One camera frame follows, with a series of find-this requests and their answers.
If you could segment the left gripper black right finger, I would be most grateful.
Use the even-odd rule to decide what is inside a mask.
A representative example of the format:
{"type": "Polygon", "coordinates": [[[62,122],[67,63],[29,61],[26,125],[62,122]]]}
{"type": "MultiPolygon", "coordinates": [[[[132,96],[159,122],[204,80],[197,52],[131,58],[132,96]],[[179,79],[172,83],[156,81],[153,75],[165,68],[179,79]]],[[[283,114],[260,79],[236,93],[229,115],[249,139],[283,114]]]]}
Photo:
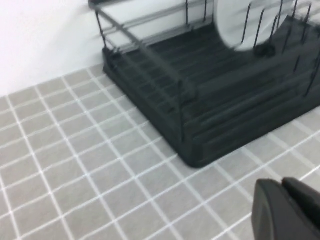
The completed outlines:
{"type": "Polygon", "coordinates": [[[311,221],[320,220],[320,193],[293,177],[284,177],[282,186],[311,221]]]}

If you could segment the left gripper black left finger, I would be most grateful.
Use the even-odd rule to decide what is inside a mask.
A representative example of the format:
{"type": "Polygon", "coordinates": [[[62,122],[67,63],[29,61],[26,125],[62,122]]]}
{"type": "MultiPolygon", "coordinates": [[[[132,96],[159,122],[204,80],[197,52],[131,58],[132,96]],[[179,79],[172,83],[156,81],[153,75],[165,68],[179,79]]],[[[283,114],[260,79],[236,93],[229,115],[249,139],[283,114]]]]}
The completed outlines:
{"type": "Polygon", "coordinates": [[[282,186],[262,178],[255,183],[251,224],[256,240],[318,240],[320,220],[310,220],[282,186]]]}

